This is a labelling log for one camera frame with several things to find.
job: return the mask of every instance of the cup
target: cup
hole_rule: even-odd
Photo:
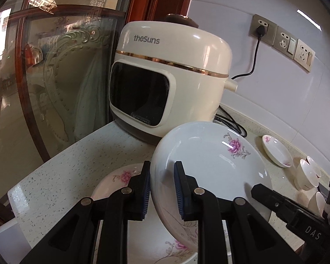
[[[323,215],[324,205],[326,201],[323,195],[317,191],[308,203],[308,210],[315,213],[316,215]]]
[[[308,162],[309,165],[312,166],[313,170],[317,174],[317,177],[320,178],[321,177],[321,170],[320,170],[319,166],[317,165],[317,163],[309,156],[307,156],[305,160]]]
[[[311,190],[319,185],[318,177],[307,161],[299,160],[294,183],[298,190]]]

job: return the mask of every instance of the power cord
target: power cord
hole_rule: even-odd
[[[253,61],[253,67],[252,70],[249,73],[244,73],[244,74],[239,74],[239,75],[235,75],[233,78],[231,79],[236,79],[238,77],[242,77],[242,76],[248,76],[251,75],[255,69],[255,63],[257,61],[257,53],[258,53],[258,47],[259,47],[259,43],[262,37],[264,37],[266,35],[266,29],[263,25],[260,25],[258,28],[256,28],[255,32],[258,35],[258,41],[257,41],[257,46],[255,47],[255,53],[254,53],[254,61]]]
[[[246,129],[244,129],[240,124],[238,124],[232,117],[230,114],[228,114],[226,112],[226,110],[224,110],[220,105],[219,108],[221,111],[223,111],[227,116],[222,116],[220,114],[216,114],[214,117],[215,121],[218,121],[220,123],[225,124],[228,128],[230,128],[232,131],[235,131],[237,134],[240,134],[243,138],[247,137],[247,131]]]

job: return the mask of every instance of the wall socket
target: wall socket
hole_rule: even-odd
[[[262,16],[255,14],[251,22],[251,27],[249,28],[249,34],[258,37],[255,30],[260,25],[266,27],[266,35],[261,38],[261,41],[266,42],[267,44],[272,46],[274,44],[277,24],[273,23],[272,21],[269,21],[268,19],[265,19]]]
[[[298,39],[294,60],[310,72],[315,58],[315,51]]]
[[[273,47],[293,59],[297,47],[297,40],[298,39],[291,33],[278,26]]]

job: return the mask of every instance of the white ceramic bowl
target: white ceramic bowl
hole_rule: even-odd
[[[270,135],[264,135],[261,138],[266,154],[275,164],[283,168],[289,168],[293,165],[289,150],[278,139]]]
[[[319,185],[318,177],[307,161],[299,161],[294,183],[298,190],[311,190]]]
[[[97,185],[92,198],[109,197],[114,191],[126,187],[132,176],[141,173],[142,167],[143,164],[133,164],[113,171]],[[195,263],[197,255],[166,230],[151,199],[145,219],[128,222],[127,253],[129,264],[189,264]]]
[[[323,195],[317,191],[312,198],[310,199],[308,203],[308,209],[315,213],[316,215],[323,216],[324,206],[326,204],[326,201],[323,197]]]
[[[185,173],[217,197],[244,197],[269,220],[271,211],[254,200],[251,188],[272,188],[265,165],[254,147],[229,128],[212,122],[190,122],[171,130],[157,145],[150,164],[150,187],[157,213],[168,231],[197,251],[196,221],[184,222],[178,212],[173,166],[182,161]]]
[[[315,171],[318,178],[320,178],[321,177],[321,170],[320,170],[318,164],[309,156],[307,156],[306,161],[308,162],[309,165],[312,166],[312,168]]]

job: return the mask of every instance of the silver screw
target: silver screw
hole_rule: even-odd
[[[92,201],[90,200],[89,197],[85,197],[81,200],[81,205],[84,205],[84,206],[90,205],[91,203],[92,203]]]
[[[244,205],[246,203],[245,199],[242,197],[238,197],[235,199],[235,203],[238,205]]]
[[[202,189],[202,188],[195,188],[195,189],[194,189],[194,193],[195,193],[196,195],[202,195],[202,194],[205,193],[205,190]]]
[[[124,195],[128,195],[132,192],[132,189],[129,188],[129,187],[125,187],[121,190],[121,192],[124,194]]]

